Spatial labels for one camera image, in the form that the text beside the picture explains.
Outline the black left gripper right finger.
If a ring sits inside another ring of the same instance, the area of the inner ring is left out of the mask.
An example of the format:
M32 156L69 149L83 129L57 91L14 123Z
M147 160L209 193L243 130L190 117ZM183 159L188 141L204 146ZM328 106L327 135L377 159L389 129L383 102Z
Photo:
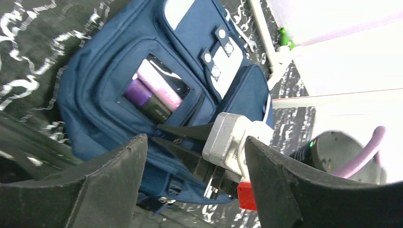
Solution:
M246 139L246 162L263 228L400 228L403 185L336 177Z

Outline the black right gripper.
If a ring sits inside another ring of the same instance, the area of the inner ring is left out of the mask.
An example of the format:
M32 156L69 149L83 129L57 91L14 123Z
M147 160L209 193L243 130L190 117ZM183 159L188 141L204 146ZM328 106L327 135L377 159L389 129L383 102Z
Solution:
M158 124L157 128L178 138L205 142L209 137L213 125L214 123L195 126ZM159 137L153 137L152 141L176 156L194 177L207 184L203 194L204 197L217 199L220 194L226 194L230 198L238 198L237 187L241 179L240 175L214 165L204 160L200 154L171 141Z

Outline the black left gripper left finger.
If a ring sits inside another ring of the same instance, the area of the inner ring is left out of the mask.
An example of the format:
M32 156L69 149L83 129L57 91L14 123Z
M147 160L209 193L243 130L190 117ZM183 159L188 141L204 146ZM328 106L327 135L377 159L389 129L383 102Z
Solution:
M12 147L31 179L0 186L3 228L128 228L147 156L139 134L92 160L49 176Z

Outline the pink highlighter pen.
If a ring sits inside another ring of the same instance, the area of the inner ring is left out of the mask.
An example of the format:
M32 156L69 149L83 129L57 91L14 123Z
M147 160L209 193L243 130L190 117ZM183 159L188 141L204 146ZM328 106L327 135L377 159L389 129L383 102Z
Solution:
M137 77L171 112L175 112L181 105L182 99L147 59L144 59L140 64Z

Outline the purple marker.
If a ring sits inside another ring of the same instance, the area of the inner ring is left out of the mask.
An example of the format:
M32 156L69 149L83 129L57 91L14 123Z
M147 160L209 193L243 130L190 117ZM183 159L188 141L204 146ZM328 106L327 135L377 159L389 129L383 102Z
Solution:
M143 114L158 124L165 123L172 112L139 79L134 79L124 96L135 104Z

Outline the navy blue student backpack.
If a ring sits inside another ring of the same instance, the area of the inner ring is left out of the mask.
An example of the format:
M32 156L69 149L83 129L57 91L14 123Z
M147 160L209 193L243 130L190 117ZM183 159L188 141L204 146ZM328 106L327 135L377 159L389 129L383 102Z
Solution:
M174 201L224 204L204 193L187 153L201 142L159 128L208 124L221 112L273 126L266 77L248 61L235 25L218 0L133 0L70 60L58 105L73 154L88 161L132 139L148 137L138 201L153 210Z

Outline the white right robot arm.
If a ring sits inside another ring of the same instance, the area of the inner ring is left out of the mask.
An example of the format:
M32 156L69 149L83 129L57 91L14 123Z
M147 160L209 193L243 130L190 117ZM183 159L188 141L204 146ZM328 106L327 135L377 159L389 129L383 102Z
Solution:
M197 153L179 142L152 138L177 157L195 178L207 183L204 196L210 199L219 192L236 199L251 193L246 139L251 136L269 144L274 132L263 121L229 113L221 113L214 122L204 125L159 124L157 127L178 139L190 139L202 145L202 152ZM380 184L384 169L379 148L385 133L386 128L378 126L368 143L361 145L345 132L326 131L295 149L288 158L341 178Z

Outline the silver wrench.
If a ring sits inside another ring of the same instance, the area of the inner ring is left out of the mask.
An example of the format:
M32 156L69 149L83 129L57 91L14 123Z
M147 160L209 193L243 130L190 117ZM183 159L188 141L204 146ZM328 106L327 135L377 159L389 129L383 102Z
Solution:
M235 30L238 32L238 34L243 38L243 40L246 42L246 44L248 45L248 47L250 48L252 53L255 53L256 48L257 48L257 44L255 41L251 40L242 30L241 28L239 28L239 26L235 23L235 21L232 19L232 17L230 16L230 14L226 15L226 20L230 21L234 27Z

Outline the white PVC pipe frame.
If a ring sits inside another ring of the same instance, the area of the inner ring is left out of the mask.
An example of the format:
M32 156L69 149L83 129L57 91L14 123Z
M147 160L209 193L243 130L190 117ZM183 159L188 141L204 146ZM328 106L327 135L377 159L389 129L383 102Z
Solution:
M275 51L271 35L266 23L266 19L263 10L260 5L259 0L249 0L249 6L253 12L256 26L259 31L259 36L264 46L269 65L271 70L271 76L268 80L268 87L270 90L273 89L275 84L283 77L288 65L285 63L280 64L277 57L278 54ZM298 108L298 107L308 107L318 105L318 100L314 97L304 96L304 97L294 97L294 98L284 98L284 99L273 99L272 107L274 109L279 108Z

